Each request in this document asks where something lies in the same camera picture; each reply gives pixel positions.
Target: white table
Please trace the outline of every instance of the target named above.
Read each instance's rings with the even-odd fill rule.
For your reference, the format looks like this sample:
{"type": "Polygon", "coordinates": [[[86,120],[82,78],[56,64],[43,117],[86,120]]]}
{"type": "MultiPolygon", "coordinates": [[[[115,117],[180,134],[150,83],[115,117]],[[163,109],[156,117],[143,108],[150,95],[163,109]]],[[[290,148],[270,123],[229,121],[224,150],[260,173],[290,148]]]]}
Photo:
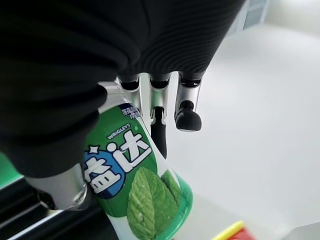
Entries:
{"type": "Polygon", "coordinates": [[[210,240],[242,219],[257,239],[279,240],[320,222],[320,39],[268,25],[226,38],[203,78],[200,132],[175,128],[177,79],[167,160],[195,205],[176,239],[210,240]]]}

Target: ribbed black fabric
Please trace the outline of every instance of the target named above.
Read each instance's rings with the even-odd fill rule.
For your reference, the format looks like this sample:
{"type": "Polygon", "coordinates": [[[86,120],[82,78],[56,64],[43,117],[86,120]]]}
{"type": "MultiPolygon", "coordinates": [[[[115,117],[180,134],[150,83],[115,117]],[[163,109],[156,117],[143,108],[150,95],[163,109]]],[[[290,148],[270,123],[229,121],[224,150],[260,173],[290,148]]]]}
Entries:
{"type": "Polygon", "coordinates": [[[106,99],[97,82],[204,71],[243,1],[2,2],[0,150],[26,176],[64,172],[106,99]]]}

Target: green mint leaf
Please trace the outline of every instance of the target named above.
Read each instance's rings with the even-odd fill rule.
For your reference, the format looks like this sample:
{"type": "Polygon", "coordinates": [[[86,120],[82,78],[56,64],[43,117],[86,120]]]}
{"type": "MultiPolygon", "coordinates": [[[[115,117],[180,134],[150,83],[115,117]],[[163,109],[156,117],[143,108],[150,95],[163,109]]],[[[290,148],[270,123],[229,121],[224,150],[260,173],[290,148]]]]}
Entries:
{"type": "Polygon", "coordinates": [[[140,167],[128,198],[127,218],[132,232],[141,240],[153,240],[171,223],[177,203],[160,177],[140,167]]]}
{"type": "Polygon", "coordinates": [[[171,175],[170,171],[167,170],[161,177],[162,182],[166,185],[166,187],[170,190],[171,194],[176,201],[176,204],[179,205],[181,191],[174,177],[171,175]]]}
{"type": "Polygon", "coordinates": [[[155,209],[151,189],[143,167],[135,173],[128,197],[127,219],[140,240],[155,238],[155,209]]]}

